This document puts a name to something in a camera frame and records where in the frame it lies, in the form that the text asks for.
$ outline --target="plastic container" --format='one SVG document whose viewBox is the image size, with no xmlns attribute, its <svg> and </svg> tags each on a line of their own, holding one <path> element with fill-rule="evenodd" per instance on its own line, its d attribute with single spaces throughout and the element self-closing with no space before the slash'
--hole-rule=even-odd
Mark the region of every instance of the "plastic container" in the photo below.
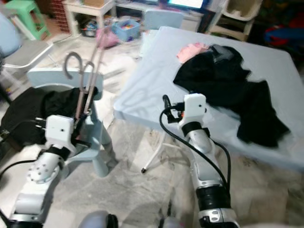
<svg viewBox="0 0 304 228">
<path fill-rule="evenodd" d="M 123 28 L 125 25 L 131 25 L 132 28 Z M 122 41 L 130 41 L 139 37 L 140 24 L 135 20 L 117 22 L 112 25 L 112 31 Z"/>
</svg>

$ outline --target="tiled floor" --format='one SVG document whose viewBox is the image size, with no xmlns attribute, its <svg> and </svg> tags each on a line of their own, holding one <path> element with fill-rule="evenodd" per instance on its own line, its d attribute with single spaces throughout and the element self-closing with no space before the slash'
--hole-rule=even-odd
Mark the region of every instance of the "tiled floor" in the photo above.
<svg viewBox="0 0 304 228">
<path fill-rule="evenodd" d="M 55 45 L 52 56 L 62 64 L 66 53 L 76 51 L 88 60 L 93 44 L 91 38 L 69 38 Z M 115 153 L 119 163 L 112 165 L 105 178 L 96 176 L 91 163 L 70 164 L 72 172 L 56 188 L 46 228 L 76 228 L 87 213 L 96 210 L 116 214 L 122 228 L 156 228 L 169 202 L 172 214 L 186 228 L 199 227 L 185 155 L 167 148 L 157 165 L 141 175 L 142 166 L 157 146 L 159 133 L 113 118 L 114 99 L 137 66 L 138 45 L 134 42 L 106 51 L 102 66 L 104 97 L 96 103 L 98 116 L 104 120 L 112 138 L 113 151 L 104 153 Z M 45 59 L 37 67 L 53 65 Z M 71 67 L 76 67 L 76 62 L 71 63 Z M 118 69 L 124 72 L 115 76 L 107 74 Z M 9 158 L 6 164 L 34 158 L 37 152 L 36 146 L 26 148 Z M 218 161 L 222 170 L 226 170 L 223 153 L 218 154 Z M 6 214 L 12 210 L 28 167 L 13 168 L 1 182 L 0 206 Z M 257 223 L 276 224 L 275 228 L 279 227 L 277 224 L 304 225 L 304 180 L 300 173 L 232 154 L 231 198 L 242 226 Z"/>
</svg>

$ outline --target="black fabric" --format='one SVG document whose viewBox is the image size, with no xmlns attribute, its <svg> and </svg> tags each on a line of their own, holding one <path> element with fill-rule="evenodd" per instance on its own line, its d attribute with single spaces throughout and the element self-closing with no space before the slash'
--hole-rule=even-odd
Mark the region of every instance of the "black fabric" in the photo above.
<svg viewBox="0 0 304 228">
<path fill-rule="evenodd" d="M 36 117 L 46 119 L 50 115 L 73 117 L 76 112 L 79 88 L 64 92 L 46 92 L 42 89 L 29 88 L 18 96 L 9 106 L 1 121 L 0 130 L 14 128 L 25 120 L 35 120 Z M 34 123 L 22 123 L 11 136 L 21 145 L 44 144 L 45 131 L 36 128 Z"/>
<path fill-rule="evenodd" d="M 215 63 L 217 53 L 211 48 L 183 64 L 173 82 L 189 92 L 204 94 L 210 105 L 238 113 L 239 139 L 277 147 L 289 129 L 276 116 L 267 82 L 247 81 L 250 71 L 241 67 L 242 56 L 231 47 L 224 48 L 233 53 L 231 59 Z"/>
</svg>

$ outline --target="pink bag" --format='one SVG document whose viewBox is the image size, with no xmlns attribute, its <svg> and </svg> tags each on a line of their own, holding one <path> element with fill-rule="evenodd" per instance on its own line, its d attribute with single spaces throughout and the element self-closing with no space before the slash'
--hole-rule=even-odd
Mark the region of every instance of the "pink bag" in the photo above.
<svg viewBox="0 0 304 228">
<path fill-rule="evenodd" d="M 104 34 L 104 28 L 97 30 L 97 32 L 96 32 L 97 42 L 99 41 L 100 36 L 103 34 Z M 110 48 L 110 47 L 115 46 L 118 43 L 119 43 L 118 37 L 112 31 L 110 31 L 107 39 L 105 37 L 103 37 L 103 40 L 101 41 L 99 47 L 104 46 L 105 48 Z"/>
</svg>

